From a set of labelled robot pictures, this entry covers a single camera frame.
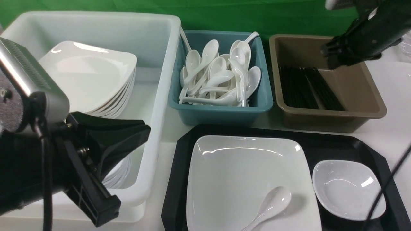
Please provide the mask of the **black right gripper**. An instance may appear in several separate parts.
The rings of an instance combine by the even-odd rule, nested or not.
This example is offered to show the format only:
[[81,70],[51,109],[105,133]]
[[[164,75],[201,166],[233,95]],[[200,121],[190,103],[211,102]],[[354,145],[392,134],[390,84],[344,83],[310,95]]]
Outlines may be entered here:
[[356,9],[359,18],[348,30],[320,48],[330,70],[377,60],[383,51],[402,42],[402,6],[357,6]]

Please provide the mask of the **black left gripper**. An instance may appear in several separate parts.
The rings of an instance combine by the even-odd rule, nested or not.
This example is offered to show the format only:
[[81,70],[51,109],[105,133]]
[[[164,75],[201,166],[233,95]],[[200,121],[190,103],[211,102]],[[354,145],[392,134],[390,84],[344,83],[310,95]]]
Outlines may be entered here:
[[49,123],[39,116],[44,197],[63,192],[101,227],[119,216],[120,199],[102,181],[132,151],[148,141],[143,120],[68,114],[68,122]]

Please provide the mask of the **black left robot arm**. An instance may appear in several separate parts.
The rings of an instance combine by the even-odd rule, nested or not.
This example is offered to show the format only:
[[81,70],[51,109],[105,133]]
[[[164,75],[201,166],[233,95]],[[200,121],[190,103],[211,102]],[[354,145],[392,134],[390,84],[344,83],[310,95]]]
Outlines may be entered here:
[[[147,142],[150,126],[75,112],[49,128],[52,194],[66,194],[96,227],[116,219],[121,201],[102,181]],[[2,215],[43,198],[42,144],[35,135],[2,134],[0,177]]]

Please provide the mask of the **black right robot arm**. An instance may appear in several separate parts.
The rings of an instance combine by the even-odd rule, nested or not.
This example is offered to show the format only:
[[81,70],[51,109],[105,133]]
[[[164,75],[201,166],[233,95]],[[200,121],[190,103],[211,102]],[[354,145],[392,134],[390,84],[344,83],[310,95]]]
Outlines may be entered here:
[[410,31],[409,0],[355,0],[354,6],[358,18],[345,33],[320,48],[330,70],[377,60],[383,51],[401,43]]

